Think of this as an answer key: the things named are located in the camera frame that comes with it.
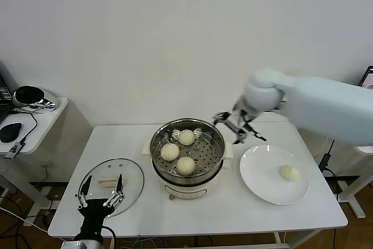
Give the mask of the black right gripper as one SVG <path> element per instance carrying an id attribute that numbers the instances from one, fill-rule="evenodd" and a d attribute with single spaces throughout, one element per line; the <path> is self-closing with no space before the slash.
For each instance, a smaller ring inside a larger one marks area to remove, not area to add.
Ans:
<path id="1" fill-rule="evenodd" d="M 250 125 L 250 122 L 252 121 L 250 117 L 251 115 L 246 109 L 233 108 L 231 113 L 228 111 L 216 113 L 213 116 L 213 125 L 217 125 L 219 123 L 228 125 L 233 123 L 231 130 L 236 135 L 236 140 L 233 142 L 233 145 L 236 145 L 245 142 L 247 132 L 253 132 L 253 128 Z"/>

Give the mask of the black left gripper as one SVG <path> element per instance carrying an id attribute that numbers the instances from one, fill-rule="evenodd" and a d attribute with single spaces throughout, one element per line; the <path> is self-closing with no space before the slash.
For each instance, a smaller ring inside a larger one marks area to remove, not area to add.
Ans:
<path id="1" fill-rule="evenodd" d="M 81 232 L 100 232 L 104 223 L 104 219 L 114 212 L 116 208 L 125 198 L 123 192 L 122 174 L 119 175 L 117 186 L 108 199 L 89 199 L 86 196 L 89 192 L 92 176 L 83 182 L 78 193 L 75 194 L 79 205 L 78 212 L 83 216 L 83 223 L 80 228 Z"/>

